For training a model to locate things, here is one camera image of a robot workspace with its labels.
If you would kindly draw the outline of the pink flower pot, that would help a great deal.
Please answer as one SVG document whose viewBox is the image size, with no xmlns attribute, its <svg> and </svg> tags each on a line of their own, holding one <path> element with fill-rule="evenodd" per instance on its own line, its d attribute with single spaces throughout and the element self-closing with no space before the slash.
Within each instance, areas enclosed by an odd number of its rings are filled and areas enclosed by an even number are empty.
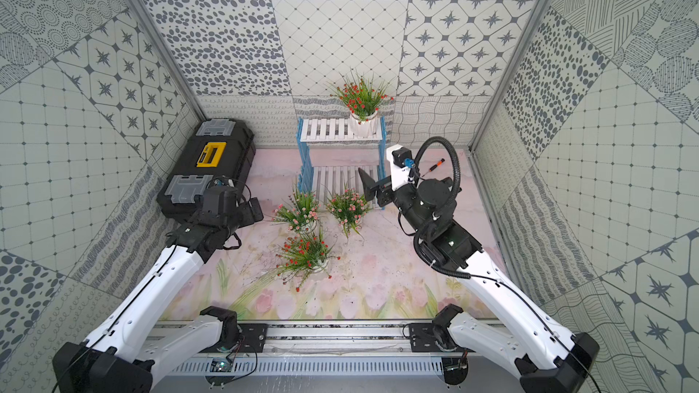
<svg viewBox="0 0 699 393">
<path fill-rule="evenodd" d="M 282 223 L 297 234 L 312 233 L 319 222 L 320 202 L 314 193 L 295 188 L 287 203 L 280 204 L 275 210 L 273 222 Z"/>
<path fill-rule="evenodd" d="M 359 234 L 362 218 L 371 210 L 371 202 L 364 194 L 348 188 L 340 193 L 331 194 L 325 207 L 338 221 L 342 233 L 348 237 L 351 232 Z"/>
</svg>

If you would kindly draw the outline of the red flower pot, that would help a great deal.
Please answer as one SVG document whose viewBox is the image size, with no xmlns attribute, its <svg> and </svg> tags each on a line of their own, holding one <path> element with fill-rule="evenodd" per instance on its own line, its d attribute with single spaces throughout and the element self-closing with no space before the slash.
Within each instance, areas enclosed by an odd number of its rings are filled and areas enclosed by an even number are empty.
<svg viewBox="0 0 699 393">
<path fill-rule="evenodd" d="M 297 234 L 287 238 L 275 254 L 275 273 L 284 285 L 300 292 L 311 276 L 323 274 L 332 278 L 329 262 L 333 258 L 334 247 L 325 241 L 321 230 Z"/>
<path fill-rule="evenodd" d="M 393 100 L 388 81 L 374 75 L 350 72 L 331 92 L 349 109 L 349 129 L 357 138 L 368 138 L 380 123 L 380 110 Z"/>
</svg>

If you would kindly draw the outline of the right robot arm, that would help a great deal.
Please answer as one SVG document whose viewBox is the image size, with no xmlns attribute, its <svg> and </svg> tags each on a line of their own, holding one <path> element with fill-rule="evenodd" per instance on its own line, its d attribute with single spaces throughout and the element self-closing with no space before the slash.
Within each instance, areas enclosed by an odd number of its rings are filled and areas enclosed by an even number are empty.
<svg viewBox="0 0 699 393">
<path fill-rule="evenodd" d="M 413 250 L 431 270 L 456 278 L 504 324 L 499 330 L 453 304 L 433 319 L 444 349 L 469 349 L 513 375 L 526 392 L 577 392 L 591 380 L 600 351 L 587 333 L 573 333 L 533 303 L 501 270 L 453 213 L 459 174 L 412 179 L 403 167 L 380 181 L 358 171 L 364 194 L 397 207 L 412 228 Z"/>
</svg>

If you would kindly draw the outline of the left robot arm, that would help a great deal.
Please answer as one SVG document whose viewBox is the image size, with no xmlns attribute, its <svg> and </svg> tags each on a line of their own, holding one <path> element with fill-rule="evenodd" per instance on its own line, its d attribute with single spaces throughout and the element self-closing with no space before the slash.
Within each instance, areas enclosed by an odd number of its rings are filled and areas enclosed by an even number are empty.
<svg viewBox="0 0 699 393">
<path fill-rule="evenodd" d="M 187 282 L 241 227 L 263 220 L 249 187 L 219 176 L 196 198 L 197 209 L 167 236 L 146 276 L 118 308 L 80 343 L 65 343 L 52 358 L 54 392 L 149 392 L 169 372 L 202 350 L 240 352 L 244 336 L 230 309 L 205 307 L 159 345 L 149 333 Z"/>
</svg>

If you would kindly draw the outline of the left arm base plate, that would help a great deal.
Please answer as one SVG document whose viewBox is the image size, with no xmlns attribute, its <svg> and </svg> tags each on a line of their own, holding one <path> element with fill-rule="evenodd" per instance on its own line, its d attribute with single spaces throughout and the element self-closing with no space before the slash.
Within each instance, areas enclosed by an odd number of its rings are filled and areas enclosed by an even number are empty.
<svg viewBox="0 0 699 393">
<path fill-rule="evenodd" d="M 220 340 L 214 349 L 221 353 L 236 352 L 262 353 L 264 351 L 269 325 L 260 323 L 243 323 L 224 326 Z"/>
</svg>

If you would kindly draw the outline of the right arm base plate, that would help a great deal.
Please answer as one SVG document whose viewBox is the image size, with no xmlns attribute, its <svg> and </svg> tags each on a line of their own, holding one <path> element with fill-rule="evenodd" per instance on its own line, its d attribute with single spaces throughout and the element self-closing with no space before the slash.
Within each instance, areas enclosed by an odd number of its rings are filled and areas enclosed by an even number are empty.
<svg viewBox="0 0 699 393">
<path fill-rule="evenodd" d="M 403 328 L 402 334 L 409 340 L 413 353 L 454 351 L 454 348 L 446 348 L 439 342 L 431 323 L 409 323 Z"/>
</svg>

